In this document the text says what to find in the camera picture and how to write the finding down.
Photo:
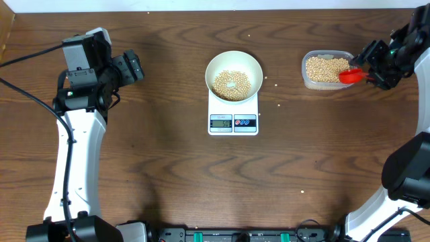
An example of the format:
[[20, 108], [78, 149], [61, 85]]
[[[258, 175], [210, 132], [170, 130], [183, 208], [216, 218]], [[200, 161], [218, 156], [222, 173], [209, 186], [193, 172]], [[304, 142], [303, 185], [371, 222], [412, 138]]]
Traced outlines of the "red measuring scoop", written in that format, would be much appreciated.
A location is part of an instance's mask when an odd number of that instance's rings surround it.
[[362, 69], [350, 69], [339, 73], [339, 81], [343, 84], [354, 84], [365, 79], [368, 75]]

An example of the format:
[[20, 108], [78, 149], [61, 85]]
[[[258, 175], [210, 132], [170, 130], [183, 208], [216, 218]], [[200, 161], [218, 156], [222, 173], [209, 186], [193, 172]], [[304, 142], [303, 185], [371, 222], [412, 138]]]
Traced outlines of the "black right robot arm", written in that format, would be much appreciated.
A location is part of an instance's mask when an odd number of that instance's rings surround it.
[[387, 158], [381, 186], [335, 227], [332, 241], [377, 241], [406, 216], [429, 208], [429, 6], [417, 7], [410, 22], [393, 31], [390, 38], [390, 43], [370, 42], [350, 63], [354, 67], [368, 65], [367, 82], [383, 90], [416, 75], [416, 134]]

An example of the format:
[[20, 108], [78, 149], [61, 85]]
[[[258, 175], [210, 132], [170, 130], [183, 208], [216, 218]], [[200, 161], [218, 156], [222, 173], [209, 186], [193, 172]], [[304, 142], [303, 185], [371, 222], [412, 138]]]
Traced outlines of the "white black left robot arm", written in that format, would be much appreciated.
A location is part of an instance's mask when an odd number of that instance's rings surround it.
[[147, 241], [143, 222], [112, 226], [101, 217], [99, 157], [108, 111], [121, 87], [144, 78], [133, 50], [112, 56], [108, 31], [96, 28], [62, 41], [67, 69], [58, 77], [53, 111], [58, 126], [54, 185], [44, 219], [26, 241]]

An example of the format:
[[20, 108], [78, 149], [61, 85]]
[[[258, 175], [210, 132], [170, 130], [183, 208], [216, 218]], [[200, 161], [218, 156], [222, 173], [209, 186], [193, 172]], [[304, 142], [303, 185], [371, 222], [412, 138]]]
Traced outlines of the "cream round bowl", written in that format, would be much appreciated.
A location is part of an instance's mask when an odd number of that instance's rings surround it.
[[254, 93], [258, 93], [263, 85], [263, 69], [257, 59], [246, 52], [230, 50], [215, 56], [206, 67], [206, 86], [214, 95], [216, 94], [212, 91], [212, 85], [215, 77], [225, 70], [240, 71], [248, 76], [251, 82], [251, 90], [248, 93], [247, 99]]

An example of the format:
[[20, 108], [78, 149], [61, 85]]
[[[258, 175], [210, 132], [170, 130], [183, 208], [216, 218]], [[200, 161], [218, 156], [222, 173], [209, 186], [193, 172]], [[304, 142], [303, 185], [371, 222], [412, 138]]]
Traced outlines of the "soybeans pile in bowl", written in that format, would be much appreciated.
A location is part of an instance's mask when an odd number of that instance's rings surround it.
[[232, 102], [246, 99], [250, 90], [248, 76], [240, 71], [222, 71], [212, 85], [212, 91], [219, 98]]

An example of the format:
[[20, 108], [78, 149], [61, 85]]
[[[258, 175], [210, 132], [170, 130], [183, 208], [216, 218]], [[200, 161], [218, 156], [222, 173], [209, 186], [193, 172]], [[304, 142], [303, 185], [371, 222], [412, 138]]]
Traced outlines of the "white digital kitchen scale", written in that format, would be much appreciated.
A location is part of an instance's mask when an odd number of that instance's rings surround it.
[[258, 94], [240, 102], [208, 94], [208, 134], [212, 136], [255, 136], [259, 133]]

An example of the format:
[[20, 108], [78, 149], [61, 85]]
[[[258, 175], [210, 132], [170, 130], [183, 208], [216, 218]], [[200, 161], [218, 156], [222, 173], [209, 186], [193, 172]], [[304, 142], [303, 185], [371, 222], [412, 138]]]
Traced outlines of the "clear plastic container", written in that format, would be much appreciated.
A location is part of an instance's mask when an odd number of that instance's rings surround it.
[[339, 74], [352, 69], [349, 65], [353, 55], [340, 50], [313, 50], [302, 59], [302, 78], [309, 89], [335, 91], [352, 84], [340, 82]]

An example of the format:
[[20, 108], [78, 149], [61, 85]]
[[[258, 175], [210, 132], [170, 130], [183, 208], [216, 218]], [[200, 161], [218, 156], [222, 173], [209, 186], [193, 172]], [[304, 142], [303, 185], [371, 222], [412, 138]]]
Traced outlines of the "tan soybeans pile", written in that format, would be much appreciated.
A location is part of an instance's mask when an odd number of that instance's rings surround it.
[[349, 62], [344, 58], [325, 59], [314, 56], [306, 61], [306, 74], [315, 82], [339, 83], [339, 73], [349, 69]]

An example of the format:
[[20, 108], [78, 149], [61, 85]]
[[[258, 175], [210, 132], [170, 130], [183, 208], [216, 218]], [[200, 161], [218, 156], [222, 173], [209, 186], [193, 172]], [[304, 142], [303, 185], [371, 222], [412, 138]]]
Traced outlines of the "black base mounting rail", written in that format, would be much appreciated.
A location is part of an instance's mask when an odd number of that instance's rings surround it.
[[316, 227], [297, 230], [215, 230], [180, 227], [153, 229], [148, 223], [129, 221], [116, 225], [124, 241], [154, 242], [318, 242], [329, 241], [329, 233]]

